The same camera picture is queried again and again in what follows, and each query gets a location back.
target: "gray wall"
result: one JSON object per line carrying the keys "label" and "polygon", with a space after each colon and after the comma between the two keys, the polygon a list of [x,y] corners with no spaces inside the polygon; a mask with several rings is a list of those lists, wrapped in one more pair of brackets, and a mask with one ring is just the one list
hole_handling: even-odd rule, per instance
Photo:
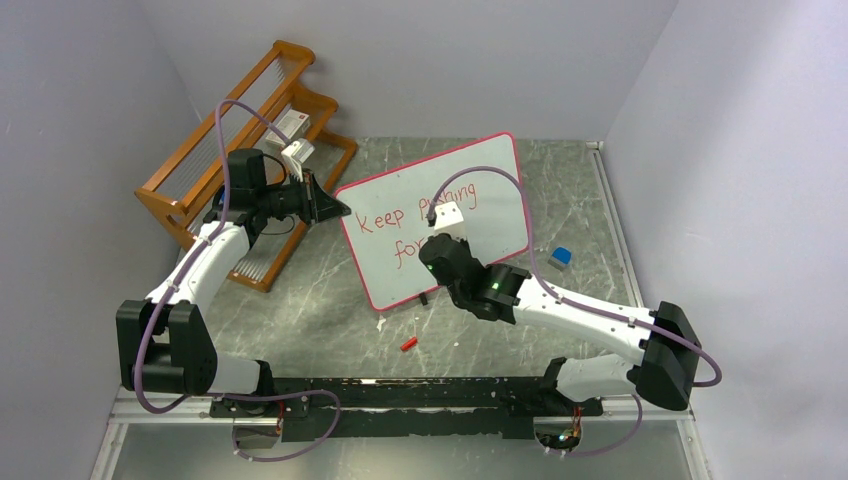
{"label": "gray wall", "polygon": [[341,133],[600,139],[676,0],[140,0],[204,115],[276,39]]}
{"label": "gray wall", "polygon": [[134,2],[0,10],[0,477],[88,478],[115,310],[176,255],[132,191],[197,119]]}
{"label": "gray wall", "polygon": [[716,478],[848,478],[846,24],[682,0],[607,138],[647,300],[725,369],[693,400]]}

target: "whiteboard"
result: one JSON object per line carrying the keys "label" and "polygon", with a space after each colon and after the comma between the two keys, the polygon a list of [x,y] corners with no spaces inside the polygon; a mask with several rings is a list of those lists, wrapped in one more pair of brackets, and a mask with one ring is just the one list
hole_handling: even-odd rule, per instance
{"label": "whiteboard", "polygon": [[[375,310],[438,288],[418,260],[419,249],[433,232],[427,226],[427,209],[448,177],[484,165],[521,180],[511,134],[499,133],[336,191],[336,198],[352,211],[342,217],[342,228]],[[466,174],[445,189],[437,204],[445,201],[456,201],[462,209],[471,253],[484,265],[527,248],[521,195],[506,178],[491,172]]]}

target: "gray table surface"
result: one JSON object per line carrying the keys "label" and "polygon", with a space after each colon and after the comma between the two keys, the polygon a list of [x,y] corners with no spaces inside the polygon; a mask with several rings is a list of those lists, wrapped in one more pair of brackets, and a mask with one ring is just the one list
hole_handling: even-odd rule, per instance
{"label": "gray table surface", "polygon": [[[339,185],[470,140],[359,139]],[[542,275],[580,293],[628,303],[609,213],[584,142],[518,140],[517,146]],[[320,158],[309,162],[324,178],[327,166]],[[558,246],[573,253],[562,272],[545,261]],[[509,263],[529,269],[526,253]],[[330,221],[307,233],[269,293],[225,282],[205,320],[219,352],[264,359],[275,376],[541,375],[551,358],[601,353],[562,333],[477,320],[455,308],[444,289],[430,297],[428,306],[413,302],[382,315],[372,310],[341,226]],[[413,335],[418,345],[401,352]]]}

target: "red marker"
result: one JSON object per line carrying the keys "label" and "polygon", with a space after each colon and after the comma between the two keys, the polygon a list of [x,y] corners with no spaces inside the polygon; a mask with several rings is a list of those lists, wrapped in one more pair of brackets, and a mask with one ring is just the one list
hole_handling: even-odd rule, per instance
{"label": "red marker", "polygon": [[403,345],[400,346],[400,349],[401,349],[401,351],[405,352],[405,351],[409,350],[410,348],[414,347],[415,345],[418,345],[418,337],[410,338],[409,340],[406,341],[406,343],[404,343]]}

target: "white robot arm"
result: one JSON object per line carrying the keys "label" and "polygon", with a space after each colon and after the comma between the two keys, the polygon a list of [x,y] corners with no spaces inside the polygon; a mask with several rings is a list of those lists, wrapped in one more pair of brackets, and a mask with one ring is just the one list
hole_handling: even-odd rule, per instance
{"label": "white robot arm", "polygon": [[[293,163],[303,163],[312,150],[301,139],[292,142],[282,154],[291,168]],[[213,198],[212,210],[204,217],[194,245],[180,264],[144,300],[127,300],[118,309],[121,383],[128,390],[134,389],[134,370],[141,368],[147,391],[184,395],[273,393],[268,364],[218,354],[203,318],[209,313],[215,293],[256,242],[268,219],[297,216],[312,225],[348,215],[350,209],[327,195],[307,169],[292,173],[288,183],[268,185],[264,156],[256,149],[230,152],[227,163],[231,185],[226,192],[230,205],[226,218],[222,218],[222,187]],[[220,231],[210,240],[222,221]],[[199,255],[177,281],[185,262],[197,250]],[[144,364],[136,365],[142,332],[169,288],[173,288],[173,294],[162,306],[153,330],[154,335],[167,330],[169,343],[152,341],[144,354]]]}
{"label": "white robot arm", "polygon": [[[454,203],[436,207],[434,235],[419,253],[454,304],[483,320],[538,325],[576,336],[611,354],[551,361],[546,377],[572,402],[638,393],[669,410],[688,408],[698,356],[636,323],[670,330],[698,344],[683,311],[662,302],[656,311],[598,300],[548,285],[558,301],[526,270],[506,264],[483,266],[471,254],[462,212]],[[610,317],[626,317],[623,323]]]}

